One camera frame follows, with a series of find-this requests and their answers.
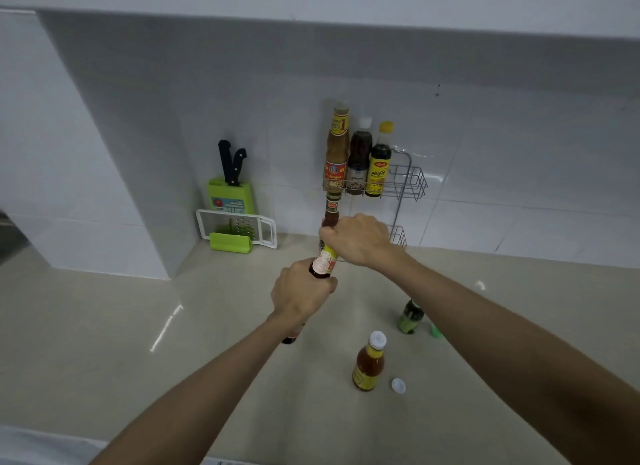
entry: countertop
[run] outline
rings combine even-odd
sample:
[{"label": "countertop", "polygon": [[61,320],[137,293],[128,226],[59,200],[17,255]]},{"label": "countertop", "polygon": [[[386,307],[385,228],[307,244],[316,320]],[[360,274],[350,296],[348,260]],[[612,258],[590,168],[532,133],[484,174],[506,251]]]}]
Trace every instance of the countertop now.
[{"label": "countertop", "polygon": [[[640,272],[437,249],[409,249],[640,384]],[[110,439],[271,311],[282,267],[317,252],[283,235],[250,254],[194,248],[171,282],[50,268],[27,248],[0,267],[0,423]],[[338,262],[336,292],[281,345],[211,454],[260,464],[564,463],[428,325],[406,336],[407,296]],[[373,330],[388,338],[378,387],[351,372]],[[391,390],[401,377],[405,395]]]}]

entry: grater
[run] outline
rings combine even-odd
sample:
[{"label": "grater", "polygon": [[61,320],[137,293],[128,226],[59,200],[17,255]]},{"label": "grater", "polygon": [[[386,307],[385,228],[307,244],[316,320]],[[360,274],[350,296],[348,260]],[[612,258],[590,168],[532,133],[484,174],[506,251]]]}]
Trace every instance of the grater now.
[{"label": "grater", "polygon": [[268,217],[198,209],[196,218],[200,235],[210,241],[212,249],[249,252],[252,244],[278,246],[276,223]]}]

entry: bottle cap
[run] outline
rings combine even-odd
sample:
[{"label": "bottle cap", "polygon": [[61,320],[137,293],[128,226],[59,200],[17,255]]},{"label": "bottle cap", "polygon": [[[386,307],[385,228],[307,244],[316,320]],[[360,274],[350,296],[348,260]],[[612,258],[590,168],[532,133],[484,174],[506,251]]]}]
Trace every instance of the bottle cap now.
[{"label": "bottle cap", "polygon": [[393,381],[391,381],[391,389],[393,389],[398,394],[404,394],[406,391],[406,384],[402,379],[396,377]]},{"label": "bottle cap", "polygon": [[394,124],[391,121],[383,121],[380,123],[380,133],[393,133],[394,132]]},{"label": "bottle cap", "polygon": [[373,331],[369,336],[369,345],[376,350],[382,350],[387,345],[387,337],[379,330]]},{"label": "bottle cap", "polygon": [[373,120],[371,119],[371,116],[361,116],[360,118],[358,118],[358,125],[362,129],[370,129],[372,121]]}]

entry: sauce bottle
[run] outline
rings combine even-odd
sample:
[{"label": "sauce bottle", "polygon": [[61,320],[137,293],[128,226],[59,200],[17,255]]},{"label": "sauce bottle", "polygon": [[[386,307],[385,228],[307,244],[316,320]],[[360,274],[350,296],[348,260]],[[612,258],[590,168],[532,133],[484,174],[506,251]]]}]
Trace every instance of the sauce bottle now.
[{"label": "sauce bottle", "polygon": [[369,161],[369,173],[367,174],[367,187],[365,194],[370,197],[380,197],[383,184],[387,178],[389,170],[389,160],[391,160],[391,147],[389,146],[389,135],[394,132],[394,124],[390,121],[380,123],[380,134],[376,145],[371,149],[371,160]]},{"label": "sauce bottle", "polygon": [[422,308],[418,307],[413,300],[404,307],[404,312],[398,319],[398,328],[404,334],[411,335],[424,317]]},{"label": "sauce bottle", "polygon": [[[342,194],[326,193],[326,204],[324,206],[324,219],[322,219],[322,227],[335,227],[340,218],[340,198]],[[324,248],[324,241],[320,239],[320,251]]]},{"label": "sauce bottle", "polygon": [[330,194],[340,194],[344,188],[349,158],[349,109],[343,103],[333,108],[331,129],[326,139],[324,162],[324,189]]},{"label": "sauce bottle", "polygon": [[364,192],[364,187],[367,184],[367,171],[369,170],[369,155],[373,145],[373,137],[368,132],[371,127],[371,117],[360,117],[358,125],[360,129],[351,138],[349,160],[347,161],[347,192],[352,195]]},{"label": "sauce bottle", "polygon": [[378,376],[385,367],[383,350],[387,344],[384,333],[376,330],[369,336],[369,343],[360,349],[353,370],[353,383],[361,391],[370,391],[376,387]]},{"label": "sauce bottle", "polygon": [[[309,266],[309,273],[316,278],[329,278],[336,259],[338,259],[338,255],[335,251],[325,245],[323,250],[320,251],[320,255]],[[295,342],[304,326],[305,324],[300,325],[289,337],[285,337],[282,343],[292,344]]]}]

